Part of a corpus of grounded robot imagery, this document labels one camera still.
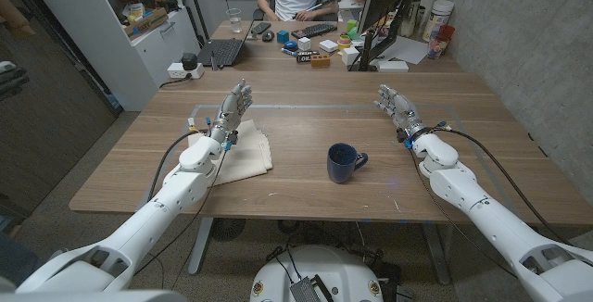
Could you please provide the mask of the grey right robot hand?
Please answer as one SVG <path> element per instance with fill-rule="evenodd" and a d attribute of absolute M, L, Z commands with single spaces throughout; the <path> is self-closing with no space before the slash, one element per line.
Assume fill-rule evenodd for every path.
<path fill-rule="evenodd" d="M 419 136 L 427 133 L 416 106 L 397 90 L 381 84 L 378 94 L 380 101 L 373 103 L 385 112 L 397 127 L 397 141 L 413 143 Z"/>

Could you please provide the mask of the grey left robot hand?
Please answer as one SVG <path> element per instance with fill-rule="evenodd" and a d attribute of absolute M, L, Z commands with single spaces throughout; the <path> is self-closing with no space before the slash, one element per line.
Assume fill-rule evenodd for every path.
<path fill-rule="evenodd" d="M 227 134 L 237 129 L 241 118 L 251 106 L 251 86 L 242 79 L 228 93 L 220 104 L 210 129 L 210 138 L 219 143 L 225 141 Z"/>

